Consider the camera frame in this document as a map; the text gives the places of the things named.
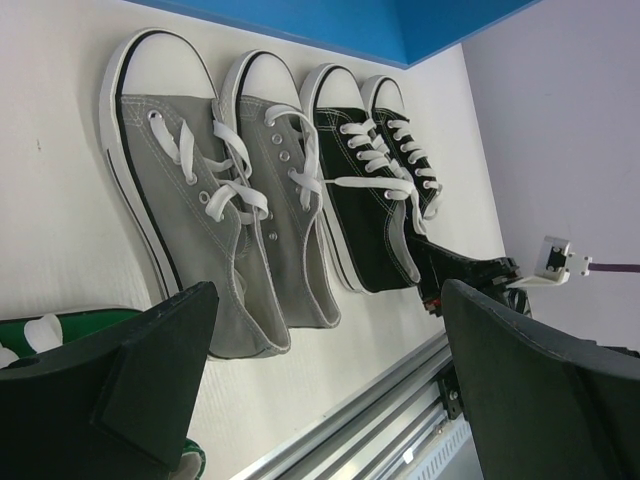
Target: shoelace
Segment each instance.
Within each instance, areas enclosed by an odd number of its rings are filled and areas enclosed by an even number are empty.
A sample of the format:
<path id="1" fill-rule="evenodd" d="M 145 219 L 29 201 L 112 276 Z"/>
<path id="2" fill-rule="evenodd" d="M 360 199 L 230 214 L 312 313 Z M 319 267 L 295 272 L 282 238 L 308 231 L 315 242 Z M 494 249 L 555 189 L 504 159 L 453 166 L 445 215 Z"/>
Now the shoelace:
<path id="1" fill-rule="evenodd" d="M 305 153 L 304 167 L 302 172 L 291 168 L 288 175 L 291 180 L 300 186 L 300 204 L 305 211 L 309 211 L 311 209 L 312 192 L 322 199 L 322 184 L 318 180 L 318 167 L 320 165 L 318 131 L 302 112 L 289 105 L 273 105 L 269 107 L 265 112 L 264 123 L 268 127 L 273 127 L 276 119 L 285 115 L 298 117 L 302 125 Z"/>
<path id="2" fill-rule="evenodd" d="M 164 152 L 173 160 L 173 163 L 182 168 L 182 173 L 184 174 L 187 185 L 195 185 L 198 181 L 198 178 L 193 171 L 195 138 L 187 123 L 184 120 L 182 121 L 180 139 L 178 141 L 178 145 L 176 145 L 174 138 L 167 129 L 164 118 L 160 112 L 152 110 L 149 112 L 147 118 L 149 119 L 151 132 L 158 141 L 162 150 L 164 150 Z M 223 140 L 228 146 L 238 153 L 244 162 L 244 174 L 246 178 L 249 178 L 252 173 L 251 162 L 249 161 L 249 153 L 247 152 L 242 139 L 229 127 L 217 120 L 213 121 L 213 134 Z M 204 162 L 207 165 L 207 168 L 209 168 L 213 173 L 224 172 L 225 170 L 235 167 L 235 163 L 232 159 L 226 159 L 223 162 L 216 162 L 209 158 L 204 158 Z M 239 176 L 235 180 L 217 180 L 222 184 L 222 187 L 216 190 L 213 195 L 205 191 L 200 192 L 200 201 L 206 205 L 205 213 L 216 222 L 220 222 L 224 219 L 224 214 L 222 213 L 224 207 L 236 195 L 239 195 L 247 205 L 258 209 L 259 220 L 264 220 L 269 216 L 267 197 L 253 188 L 241 185 L 241 178 Z M 239 211 L 238 213 L 242 224 L 248 225 L 253 223 L 254 217 L 252 213 L 242 211 Z"/>
<path id="3" fill-rule="evenodd" d="M 426 235 L 426 225 L 420 213 L 420 196 L 413 183 L 411 174 L 400 166 L 396 160 L 390 160 L 387 155 L 389 149 L 377 135 L 373 140 L 369 136 L 371 130 L 375 131 L 376 124 L 372 119 L 368 119 L 364 123 L 345 123 L 340 126 L 340 133 L 343 135 L 351 135 L 347 141 L 349 148 L 358 148 L 363 145 L 370 144 L 372 150 L 363 150 L 356 153 L 358 160 L 366 161 L 364 170 L 367 173 L 373 173 L 381 168 L 389 168 L 396 178 L 388 177 L 341 177 L 335 180 L 327 181 L 327 183 L 335 183 L 344 187 L 355 188 L 384 188 L 384 196 L 390 200 L 406 200 L 411 199 L 413 204 L 412 222 L 416 232 Z"/>
<path id="4" fill-rule="evenodd" d="M 62 326 L 55 315 L 48 313 L 39 320 L 30 320 L 24 325 L 24 337 L 36 353 L 46 352 L 62 346 Z M 13 350 L 0 344 L 0 369 L 19 360 Z"/>
<path id="5" fill-rule="evenodd" d="M 393 139 L 397 142 L 402 140 L 404 137 L 411 135 L 411 130 L 409 127 L 409 122 L 404 120 L 389 120 L 387 122 L 387 127 L 396 129 L 396 132 L 393 134 Z M 385 153 L 389 153 L 389 148 L 385 145 L 386 149 Z M 427 152 L 415 141 L 410 141 L 407 143 L 403 143 L 400 145 L 400 150 L 402 152 L 410 152 L 408 162 L 413 165 L 420 158 L 426 158 Z M 417 177 L 431 177 L 436 178 L 436 172 L 433 168 L 416 168 L 415 174 Z M 422 218 L 424 220 L 432 220 L 438 214 L 438 207 L 442 204 L 442 197 L 440 194 L 442 193 L 442 184 L 437 180 L 425 180 L 422 182 L 422 187 L 425 190 L 435 190 L 435 196 L 431 199 L 425 211 L 422 213 Z"/>

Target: white table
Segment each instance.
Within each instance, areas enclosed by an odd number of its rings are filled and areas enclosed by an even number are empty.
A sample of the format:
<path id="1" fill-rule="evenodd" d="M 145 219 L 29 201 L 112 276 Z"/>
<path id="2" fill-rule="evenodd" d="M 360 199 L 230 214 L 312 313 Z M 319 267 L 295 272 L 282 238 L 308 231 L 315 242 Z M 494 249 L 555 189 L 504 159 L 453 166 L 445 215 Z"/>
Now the white table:
<path id="1" fill-rule="evenodd" d="M 0 9 L 0 318 L 159 300 L 97 125 L 112 50 L 147 26 L 185 35 L 218 87 L 236 56 L 254 48 L 280 55 L 298 85 L 329 61 L 359 80 L 394 76 L 445 185 L 432 238 L 478 257 L 504 253 L 459 47 L 401 71 L 120 0 L 12 0 Z M 352 294 L 330 270 L 339 328 L 293 331 L 281 358 L 207 363 L 190 430 L 206 450 L 206 478 L 236 474 L 442 329 L 415 289 Z"/>

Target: white light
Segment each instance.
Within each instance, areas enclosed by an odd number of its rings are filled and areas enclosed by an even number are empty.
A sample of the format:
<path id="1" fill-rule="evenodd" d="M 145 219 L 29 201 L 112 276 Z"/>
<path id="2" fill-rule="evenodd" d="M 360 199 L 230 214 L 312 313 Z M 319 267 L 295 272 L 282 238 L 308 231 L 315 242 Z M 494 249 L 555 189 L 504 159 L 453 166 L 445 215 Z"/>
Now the white light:
<path id="1" fill-rule="evenodd" d="M 409 448 L 402 454 L 402 459 L 406 464 L 413 462 L 413 449 Z"/>

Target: gray wall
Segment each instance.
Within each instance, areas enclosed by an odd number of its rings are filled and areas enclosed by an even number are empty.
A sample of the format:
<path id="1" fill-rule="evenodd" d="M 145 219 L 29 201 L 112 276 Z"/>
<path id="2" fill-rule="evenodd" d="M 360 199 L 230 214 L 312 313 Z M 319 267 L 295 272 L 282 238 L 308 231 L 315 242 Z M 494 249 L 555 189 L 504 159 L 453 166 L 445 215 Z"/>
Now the gray wall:
<path id="1" fill-rule="evenodd" d="M 543 0 L 463 45 L 509 255 L 640 263 L 640 2 Z M 532 291 L 536 318 L 640 348 L 640 275 Z"/>

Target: white rubber toe cap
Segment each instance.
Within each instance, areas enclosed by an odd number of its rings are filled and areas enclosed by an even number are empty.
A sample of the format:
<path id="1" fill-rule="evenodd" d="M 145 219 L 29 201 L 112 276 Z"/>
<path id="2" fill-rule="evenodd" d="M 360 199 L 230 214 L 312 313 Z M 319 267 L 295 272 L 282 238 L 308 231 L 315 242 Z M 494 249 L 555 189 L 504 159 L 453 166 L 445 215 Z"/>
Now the white rubber toe cap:
<path id="1" fill-rule="evenodd" d="M 318 108 L 360 108 L 364 103 L 353 74 L 346 68 L 334 68 L 324 78 L 318 92 Z"/>
<path id="2" fill-rule="evenodd" d="M 209 73 L 198 52 L 183 38 L 166 32 L 144 37 L 125 73 L 124 95 L 184 95 L 215 98 Z"/>
<path id="3" fill-rule="evenodd" d="M 373 108 L 386 108 L 400 115 L 405 115 L 402 93 L 395 81 L 385 78 L 380 82 Z"/>
<path id="4" fill-rule="evenodd" d="M 251 57 L 240 94 L 301 108 L 298 89 L 289 67 L 269 52 L 256 52 Z"/>

